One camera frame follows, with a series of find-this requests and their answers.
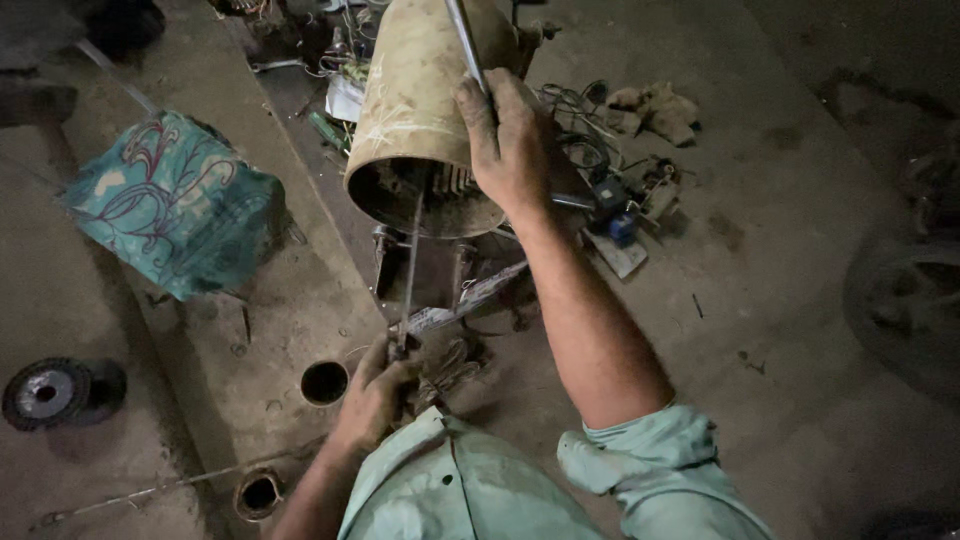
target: man's left hand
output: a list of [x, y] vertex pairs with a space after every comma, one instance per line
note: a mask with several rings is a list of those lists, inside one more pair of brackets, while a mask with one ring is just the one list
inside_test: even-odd
[[360, 360], [329, 443], [372, 452], [387, 435], [399, 407], [400, 386], [420, 372], [420, 363], [410, 359], [388, 366], [387, 343], [387, 335], [380, 335]]

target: rolled-up sleeve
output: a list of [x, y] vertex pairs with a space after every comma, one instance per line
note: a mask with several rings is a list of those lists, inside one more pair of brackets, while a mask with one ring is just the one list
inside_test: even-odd
[[568, 431], [557, 458], [575, 485], [615, 496], [627, 536], [772, 539], [720, 469], [713, 430], [705, 415], [673, 405], [603, 430]]

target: pipe opening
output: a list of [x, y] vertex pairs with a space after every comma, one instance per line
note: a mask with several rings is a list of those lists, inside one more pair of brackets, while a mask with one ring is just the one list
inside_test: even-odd
[[233, 490], [233, 509], [244, 521], [266, 519], [282, 501], [280, 479], [270, 467], [250, 471]]
[[248, 485], [241, 497], [249, 509], [263, 510], [276, 502], [276, 489], [269, 479], [259, 479]]
[[353, 171], [347, 191], [353, 203], [376, 221], [411, 233], [420, 184], [426, 188], [420, 225], [423, 236], [476, 236], [503, 221], [503, 210], [480, 191], [469, 169], [442, 161], [373, 160]]
[[347, 382], [347, 368], [339, 362], [317, 362], [303, 372], [300, 392], [312, 405], [331, 405], [347, 392]]

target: light green shirt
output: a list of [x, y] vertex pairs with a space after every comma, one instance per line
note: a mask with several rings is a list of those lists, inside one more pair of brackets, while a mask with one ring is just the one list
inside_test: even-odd
[[[568, 431], [567, 477], [613, 494], [642, 540], [770, 539], [717, 464], [713, 424], [674, 405], [605, 430]], [[587, 513], [505, 441], [436, 408], [391, 435], [360, 469], [338, 540], [602, 538]]]

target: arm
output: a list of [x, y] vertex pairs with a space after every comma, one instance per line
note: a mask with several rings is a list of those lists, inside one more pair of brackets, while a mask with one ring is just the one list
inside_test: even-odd
[[413, 360], [386, 364], [387, 337], [383, 335], [360, 360], [337, 425], [297, 484], [270, 534], [272, 540], [337, 537], [360, 465], [394, 419], [398, 389], [417, 376]]
[[499, 126], [475, 81], [464, 80], [454, 92], [469, 131], [473, 174], [506, 212], [530, 261], [567, 394], [596, 429], [662, 409], [674, 390], [653, 349], [551, 215], [552, 119], [506, 69], [487, 77]]

